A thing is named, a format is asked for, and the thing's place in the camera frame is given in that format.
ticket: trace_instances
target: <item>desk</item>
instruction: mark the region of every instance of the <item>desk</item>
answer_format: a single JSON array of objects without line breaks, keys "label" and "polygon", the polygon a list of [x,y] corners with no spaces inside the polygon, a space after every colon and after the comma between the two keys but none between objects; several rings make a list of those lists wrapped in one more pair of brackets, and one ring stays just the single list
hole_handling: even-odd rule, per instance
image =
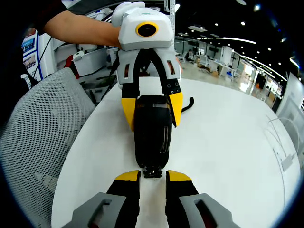
[{"label": "desk", "polygon": [[232,69],[232,68],[230,68],[230,67],[228,67],[228,66],[226,66],[222,63],[216,62],[214,60],[209,60],[209,65],[210,65],[210,69],[212,71],[217,70],[217,66],[221,66],[221,69],[220,69],[220,72],[219,72],[220,76],[225,76],[226,77],[227,76],[227,70],[229,69],[232,72],[232,78],[233,78],[234,73],[236,71],[235,69]]},{"label": "desk", "polygon": [[[242,228],[269,228],[290,200],[300,178],[297,156],[281,175],[273,147],[265,135],[275,113],[262,101],[229,88],[183,79],[184,106],[194,106],[172,129],[170,157],[164,170],[187,174],[199,193],[207,193],[232,212]],[[141,94],[162,94],[158,77],[140,78]],[[106,192],[115,177],[138,170],[133,133],[121,107],[118,86],[96,107],[63,165],[54,195],[52,227],[72,218],[73,210],[98,192]],[[274,122],[286,153],[295,153],[287,131]],[[165,228],[165,175],[141,178],[137,228]]]}]

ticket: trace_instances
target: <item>office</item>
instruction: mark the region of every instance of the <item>office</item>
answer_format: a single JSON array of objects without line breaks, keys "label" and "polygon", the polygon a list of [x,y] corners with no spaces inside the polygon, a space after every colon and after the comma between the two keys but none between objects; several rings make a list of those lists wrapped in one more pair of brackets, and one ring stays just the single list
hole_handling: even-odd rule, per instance
[{"label": "office", "polygon": [[[275,225],[302,178],[304,148],[301,53],[284,23],[274,23],[276,9],[270,17],[266,3],[210,1],[202,16],[177,0],[63,2],[120,26],[121,37],[119,48],[33,29],[23,39],[22,78],[32,89],[12,111],[0,149],[5,181],[33,226],[73,227],[74,211],[100,192],[104,207],[119,212],[110,201],[123,210],[123,194],[110,186],[139,181],[134,208],[121,213],[137,213],[128,220],[137,227],[177,221],[170,211],[179,207],[165,209],[178,200],[166,198],[166,186],[183,182],[195,190],[181,197],[196,198],[181,200],[182,210],[197,208],[201,224],[195,200],[221,221],[211,197],[231,212],[225,222],[233,227]],[[121,221],[104,211],[82,222]],[[190,217],[180,219],[191,227]]]}]

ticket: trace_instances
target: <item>black cable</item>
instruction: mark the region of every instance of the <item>black cable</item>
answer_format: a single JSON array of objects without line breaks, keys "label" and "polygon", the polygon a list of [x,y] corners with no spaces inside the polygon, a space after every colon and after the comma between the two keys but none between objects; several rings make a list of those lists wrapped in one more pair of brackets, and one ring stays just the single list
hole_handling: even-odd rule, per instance
[{"label": "black cable", "polygon": [[184,107],[184,108],[182,108],[182,109],[181,109],[181,112],[182,112],[182,113],[185,112],[186,110],[190,109],[193,105],[194,105],[194,98],[191,97],[191,98],[190,98],[190,101],[189,101],[189,105],[186,106],[186,107]]},{"label": "black cable", "polygon": [[[111,76],[114,73],[114,71],[117,70],[118,66],[119,66],[119,58],[118,58],[118,52],[117,52],[116,53],[116,60],[114,61],[112,69],[111,69],[111,72],[109,74],[109,81],[111,80]],[[112,88],[111,85],[114,83],[115,79],[116,79],[116,77],[114,77],[114,79],[112,80],[112,82],[110,82],[108,88],[106,89],[105,93],[101,97],[100,102],[103,100],[103,98],[107,94],[107,92],[109,92],[109,90]]]},{"label": "black cable", "polygon": [[43,57],[43,55],[44,55],[44,53],[45,53],[45,51],[46,51],[46,49],[47,49],[47,47],[48,47],[48,44],[50,43],[51,39],[52,39],[52,37],[48,40],[47,45],[46,45],[46,47],[44,48],[44,50],[43,50],[43,52],[42,52],[41,58],[40,58],[39,61],[38,61],[38,64],[37,64],[36,70],[35,70],[35,72],[34,72],[33,78],[35,78],[36,71],[37,71],[38,67],[40,66],[40,61],[42,60],[42,57]]}]

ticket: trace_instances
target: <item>floor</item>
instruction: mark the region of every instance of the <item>floor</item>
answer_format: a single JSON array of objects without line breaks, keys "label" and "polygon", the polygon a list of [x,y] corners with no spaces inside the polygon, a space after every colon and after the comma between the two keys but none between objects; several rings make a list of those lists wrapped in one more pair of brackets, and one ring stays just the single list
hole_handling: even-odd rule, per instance
[{"label": "floor", "polygon": [[214,77],[207,70],[198,68],[197,64],[186,62],[182,63],[181,66],[183,68],[182,78],[208,82],[235,89],[246,94],[251,94],[253,92],[257,93],[255,88],[252,87],[252,81],[250,81],[249,78],[241,77],[231,81],[229,78],[223,76]]}]

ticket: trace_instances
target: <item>black cylindrical object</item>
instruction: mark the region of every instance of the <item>black cylindrical object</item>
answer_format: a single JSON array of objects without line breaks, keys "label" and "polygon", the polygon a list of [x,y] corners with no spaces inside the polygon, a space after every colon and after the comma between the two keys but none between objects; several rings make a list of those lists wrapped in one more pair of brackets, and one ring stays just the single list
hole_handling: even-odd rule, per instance
[{"label": "black cylindrical object", "polygon": [[169,159],[172,112],[165,96],[144,95],[134,113],[135,156],[146,178],[161,177]]}]

